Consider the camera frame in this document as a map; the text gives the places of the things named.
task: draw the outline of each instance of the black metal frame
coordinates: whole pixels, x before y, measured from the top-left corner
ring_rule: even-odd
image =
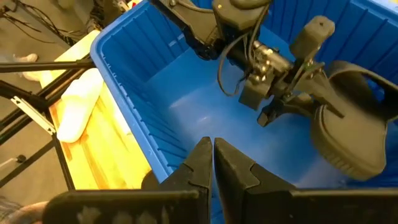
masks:
[[[62,94],[69,87],[72,81],[80,77],[80,75],[83,74],[87,69],[93,67],[95,67],[95,65],[88,55],[81,60],[77,60],[76,62],[0,63],[0,73],[69,69],[66,72],[63,72],[59,77],[53,80],[45,88],[40,90],[37,94],[22,90],[0,80],[0,96],[9,100],[15,96],[18,96],[19,98],[26,100],[38,112],[43,113],[48,121],[52,123],[53,121],[50,116],[49,107],[61,98]],[[13,135],[18,133],[31,121],[32,119],[19,108],[0,120],[0,132],[2,132],[0,134],[0,145],[4,144],[8,139],[13,137]],[[53,147],[57,152],[58,160],[60,162],[68,190],[74,190],[75,186],[73,184],[73,180],[56,133],[52,134],[52,140],[49,143],[47,143],[43,148],[39,149],[33,156],[28,158],[21,165],[16,167],[7,176],[5,176],[5,178],[1,179],[0,188],[18,176],[35,161],[40,159]]]

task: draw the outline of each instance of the wooden surface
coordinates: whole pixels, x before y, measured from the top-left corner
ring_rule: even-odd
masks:
[[[59,56],[56,61],[71,61],[84,57],[99,34],[93,31]],[[64,71],[42,72],[42,87]],[[138,143],[129,129],[123,128],[124,118],[105,83],[85,131],[77,142],[61,142],[76,189],[139,189],[150,171]],[[58,128],[65,104],[62,100],[50,108]]]

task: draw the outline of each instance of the bin floor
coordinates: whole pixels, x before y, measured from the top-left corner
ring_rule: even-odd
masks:
[[[260,127],[258,111],[240,104],[239,96],[222,93],[216,81],[217,67],[218,61],[201,60],[188,50],[148,82],[154,90],[152,98],[170,116],[170,124],[187,149],[193,149],[203,136],[221,137],[299,187],[342,185],[345,177],[313,148],[309,119],[286,114]],[[242,74],[226,61],[225,88],[232,92]]]

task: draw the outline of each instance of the floor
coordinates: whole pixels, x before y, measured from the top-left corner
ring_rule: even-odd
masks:
[[[59,29],[80,30],[84,27],[83,23],[77,18],[73,11],[62,10],[53,5],[53,1],[44,0],[25,0],[51,18]],[[39,33],[31,32],[31,35],[42,40],[49,39]],[[65,50],[56,44],[44,44],[31,39],[14,27],[5,19],[0,19],[0,52],[2,54],[15,54],[23,56],[30,53],[37,53],[40,61],[51,61],[57,58]],[[37,92],[40,85],[37,82],[28,81],[15,73],[0,73],[0,80],[16,85],[28,91]],[[0,119],[16,107],[4,98],[0,98]],[[50,141],[50,136],[35,123],[30,123],[22,131],[13,136],[5,144],[0,146],[0,163],[9,158],[23,154],[27,157],[33,155],[37,150]],[[0,179],[6,176],[16,164],[11,164],[0,169]],[[36,163],[31,165],[22,174],[11,180],[0,189],[0,196],[5,196],[10,200],[22,205],[49,200],[67,190],[63,179],[60,164],[55,150],[52,149],[41,157]]]

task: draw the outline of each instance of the blue plastic bin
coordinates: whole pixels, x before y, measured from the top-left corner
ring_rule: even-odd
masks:
[[[194,2],[200,7],[211,6],[209,0]],[[288,44],[320,14],[336,23],[336,32],[323,45],[317,60],[326,64],[347,60],[398,82],[398,18],[382,4],[275,0],[260,40],[293,60]],[[364,184],[349,180],[321,158],[312,146],[308,119],[287,114],[266,128],[260,127],[258,111],[239,104],[238,96],[222,94],[216,82],[218,61],[199,59],[180,30],[146,1],[100,33],[91,46],[91,57],[160,181],[203,136],[210,136],[225,138],[298,187]],[[223,82],[229,91],[241,75],[237,67],[224,65]],[[392,124],[387,140],[387,151],[392,154],[398,149],[397,133]],[[369,185],[398,182],[392,179],[398,170],[395,157],[390,157],[386,177],[381,175]],[[212,206],[213,223],[221,222],[216,193]]]

